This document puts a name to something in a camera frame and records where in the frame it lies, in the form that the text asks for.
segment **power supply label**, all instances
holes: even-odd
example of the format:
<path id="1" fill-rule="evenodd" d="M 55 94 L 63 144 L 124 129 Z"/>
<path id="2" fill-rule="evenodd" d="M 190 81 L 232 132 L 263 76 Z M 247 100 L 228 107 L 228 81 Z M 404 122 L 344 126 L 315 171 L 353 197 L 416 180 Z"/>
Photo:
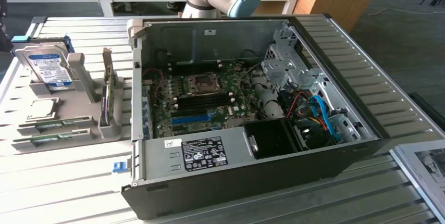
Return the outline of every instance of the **power supply label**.
<path id="1" fill-rule="evenodd" d="M 182 157 L 189 172 L 228 165 L 221 136 L 182 142 Z"/>
<path id="2" fill-rule="evenodd" d="M 47 85 L 59 87 L 73 83 L 67 69 L 61 66 L 62 58 L 58 54 L 30 55 L 29 58 Z"/>

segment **blue pcie slot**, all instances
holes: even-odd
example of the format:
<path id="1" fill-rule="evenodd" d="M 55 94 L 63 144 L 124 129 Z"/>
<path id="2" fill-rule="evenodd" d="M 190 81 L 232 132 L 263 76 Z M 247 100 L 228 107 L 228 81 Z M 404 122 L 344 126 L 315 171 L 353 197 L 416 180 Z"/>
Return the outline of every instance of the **blue pcie slot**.
<path id="1" fill-rule="evenodd" d="M 212 114 L 201 116 L 178 117 L 173 118 L 173 124 L 182 124 L 182 123 L 210 121 L 210 120 L 212 120 Z"/>

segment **green circuit board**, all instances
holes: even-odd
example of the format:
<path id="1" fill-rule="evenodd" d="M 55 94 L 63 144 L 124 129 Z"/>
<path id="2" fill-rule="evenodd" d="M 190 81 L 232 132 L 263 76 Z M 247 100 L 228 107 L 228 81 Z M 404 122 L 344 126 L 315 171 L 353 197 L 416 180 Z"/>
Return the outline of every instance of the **green circuit board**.
<path id="1" fill-rule="evenodd" d="M 153 133 L 156 138 L 177 136 L 182 134 L 213 131 L 218 129 L 237 127 L 245 121 L 256 120 L 256 112 L 251 109 L 249 103 L 257 103 L 257 97 L 252 89 L 245 89 L 244 96 L 241 91 L 241 78 L 247 73 L 248 68 L 240 63 L 225 64 L 221 71 L 216 73 L 220 83 L 218 94 L 232 93 L 232 98 L 236 99 L 229 105 L 206 108 L 210 115 L 209 120 L 200 122 L 189 122 L 173 124 L 172 113 L 177 112 L 176 98 L 188 98 L 201 96 L 194 94 L 190 87 L 192 76 L 173 76 L 169 70 L 164 69 L 164 79 L 161 86 L 161 76 L 157 72 L 152 76 L 152 85 L 149 86 L 153 95 Z"/>

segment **motherboard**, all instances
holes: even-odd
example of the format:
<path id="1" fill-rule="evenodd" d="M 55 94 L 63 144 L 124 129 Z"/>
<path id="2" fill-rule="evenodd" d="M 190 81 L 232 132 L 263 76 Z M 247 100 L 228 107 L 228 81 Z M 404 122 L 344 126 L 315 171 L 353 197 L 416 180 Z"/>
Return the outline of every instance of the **motherboard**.
<path id="1" fill-rule="evenodd" d="M 242 61 L 149 68 L 144 73 L 152 101 L 153 136 L 238 127 L 259 118 L 253 88 L 242 88 L 249 66 Z"/>

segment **slatted table surface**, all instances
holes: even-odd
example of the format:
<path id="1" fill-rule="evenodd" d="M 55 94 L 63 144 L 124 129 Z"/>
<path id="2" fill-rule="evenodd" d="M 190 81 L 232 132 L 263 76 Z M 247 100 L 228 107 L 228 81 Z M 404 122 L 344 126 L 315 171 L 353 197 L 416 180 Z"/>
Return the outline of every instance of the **slatted table surface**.
<path id="1" fill-rule="evenodd" d="M 120 193 L 124 178 L 112 174 L 114 162 L 132 154 L 130 132 L 120 142 L 13 155 L 9 139 L 17 135 L 23 105 L 33 100 L 30 71 L 14 63 L 0 86 L 7 89 L 0 97 L 0 223 L 436 223 L 387 151 L 402 143 L 443 139 L 444 133 L 336 22 L 323 15 L 297 17 L 395 138 L 373 158 L 336 178 L 142 222 Z M 101 53 L 112 48 L 130 99 L 128 20 L 49 18 L 33 24 L 29 33 L 41 38 L 67 34 L 75 50 L 86 54 L 94 78 L 104 77 Z M 130 101 L 124 114 L 130 127 Z"/>

